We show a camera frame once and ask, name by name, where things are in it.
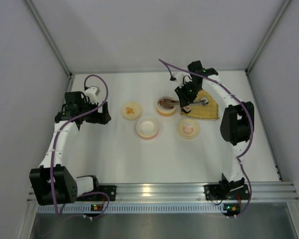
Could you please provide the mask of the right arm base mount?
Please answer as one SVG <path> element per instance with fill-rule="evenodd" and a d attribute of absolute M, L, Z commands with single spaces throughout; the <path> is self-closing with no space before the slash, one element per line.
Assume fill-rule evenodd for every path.
<path fill-rule="evenodd" d="M 215 205 L 220 205 L 224 201 L 241 201 L 250 198 L 249 185 L 245 179 L 238 181 L 229 181 L 224 174 L 218 183 L 207 184 L 204 186 L 204 194 L 207 201 Z"/>

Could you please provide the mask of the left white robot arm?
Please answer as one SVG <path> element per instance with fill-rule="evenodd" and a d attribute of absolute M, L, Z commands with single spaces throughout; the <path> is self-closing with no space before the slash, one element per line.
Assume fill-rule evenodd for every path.
<path fill-rule="evenodd" d="M 70 151 L 83 123 L 107 124 L 111 117 L 107 102 L 99 106 L 98 87 L 83 92 L 68 92 L 65 103 L 55 117 L 54 133 L 48 151 L 29 178 L 41 206 L 74 203 L 78 197 L 100 190 L 96 176 L 74 176 L 67 169 Z"/>

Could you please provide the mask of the lid with orange knob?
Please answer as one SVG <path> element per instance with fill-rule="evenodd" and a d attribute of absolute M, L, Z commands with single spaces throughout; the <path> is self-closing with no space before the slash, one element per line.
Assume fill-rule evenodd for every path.
<path fill-rule="evenodd" d="M 137 102 L 127 102 L 121 109 L 121 115 L 126 120 L 136 120 L 142 114 L 142 107 Z"/>

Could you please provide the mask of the metal tongs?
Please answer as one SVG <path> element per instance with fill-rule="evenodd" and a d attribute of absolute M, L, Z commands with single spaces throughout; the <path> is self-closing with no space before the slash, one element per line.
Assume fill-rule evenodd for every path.
<path fill-rule="evenodd" d="M 179 103 L 180 103 L 180 101 L 177 101 L 177 100 L 172 100 L 172 99 L 169 99 L 169 100 L 171 100 L 171 101 L 173 101 L 174 102 L 174 106 L 177 106 L 177 105 L 179 105 Z M 198 101 L 194 101 L 194 102 L 192 102 L 192 103 L 190 103 L 190 105 L 201 105 L 200 104 L 200 100 L 198 100 Z"/>

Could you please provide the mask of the red toy sausage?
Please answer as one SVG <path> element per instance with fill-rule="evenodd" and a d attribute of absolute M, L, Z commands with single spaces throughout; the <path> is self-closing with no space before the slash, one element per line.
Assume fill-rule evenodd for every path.
<path fill-rule="evenodd" d="M 174 108 L 174 102 L 169 99 L 162 99 L 158 102 L 163 109 L 172 109 Z"/>

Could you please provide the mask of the orange bowl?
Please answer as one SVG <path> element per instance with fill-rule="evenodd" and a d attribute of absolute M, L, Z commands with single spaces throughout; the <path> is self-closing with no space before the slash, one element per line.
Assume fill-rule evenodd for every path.
<path fill-rule="evenodd" d="M 174 98 L 171 97 L 171 96 L 161 96 L 160 98 L 158 98 L 158 100 L 166 99 L 166 98 L 174 100 Z M 157 103 L 156 103 L 156 111 L 159 115 L 164 116 L 164 117 L 168 117 L 168 116 L 172 116 L 173 114 L 175 114 L 176 106 L 172 109 L 163 109 L 161 107 L 158 107 Z"/>

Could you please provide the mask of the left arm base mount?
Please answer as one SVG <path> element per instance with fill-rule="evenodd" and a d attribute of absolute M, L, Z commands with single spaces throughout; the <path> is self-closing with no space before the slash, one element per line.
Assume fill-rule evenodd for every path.
<path fill-rule="evenodd" d="M 92 202 L 107 200 L 105 194 L 110 201 L 116 200 L 116 185 L 100 184 L 95 175 L 86 175 L 76 178 L 78 195 L 77 201 Z"/>

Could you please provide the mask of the sushi roll dark centre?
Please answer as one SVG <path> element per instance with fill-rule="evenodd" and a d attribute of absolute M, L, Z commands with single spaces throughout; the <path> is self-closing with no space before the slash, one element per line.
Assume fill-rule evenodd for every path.
<path fill-rule="evenodd" d="M 200 104 L 201 104 L 202 106 L 206 106 L 206 105 L 208 105 L 208 104 L 209 104 L 209 99 L 206 98 L 206 97 L 201 98 L 201 99 L 200 99 Z"/>

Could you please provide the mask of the sushi roll orange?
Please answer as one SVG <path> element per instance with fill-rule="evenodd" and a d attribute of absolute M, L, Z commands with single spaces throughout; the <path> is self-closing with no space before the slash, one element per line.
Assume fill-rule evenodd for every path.
<path fill-rule="evenodd" d="M 185 106 L 182 108 L 182 112 L 184 114 L 189 114 L 191 112 L 192 108 L 190 106 Z"/>

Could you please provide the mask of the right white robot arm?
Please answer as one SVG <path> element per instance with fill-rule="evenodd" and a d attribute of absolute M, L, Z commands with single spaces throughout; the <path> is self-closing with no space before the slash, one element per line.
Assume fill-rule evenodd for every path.
<path fill-rule="evenodd" d="M 190 75 L 188 82 L 182 81 L 175 89 L 179 98 L 179 105 L 185 114 L 190 110 L 187 108 L 194 104 L 199 91 L 205 90 L 211 95 L 216 103 L 223 108 L 223 117 L 220 125 L 220 134 L 228 145 L 232 145 L 233 153 L 240 166 L 242 176 L 238 181 L 229 181 L 229 176 L 222 174 L 219 188 L 223 197 L 233 193 L 245 186 L 248 182 L 248 195 L 252 194 L 250 180 L 243 168 L 241 157 L 251 147 L 254 134 L 254 105 L 252 102 L 242 102 L 232 94 L 221 81 L 209 78 L 218 75 L 214 68 L 205 69 L 200 61 L 191 62 L 187 70 L 179 69 Z"/>

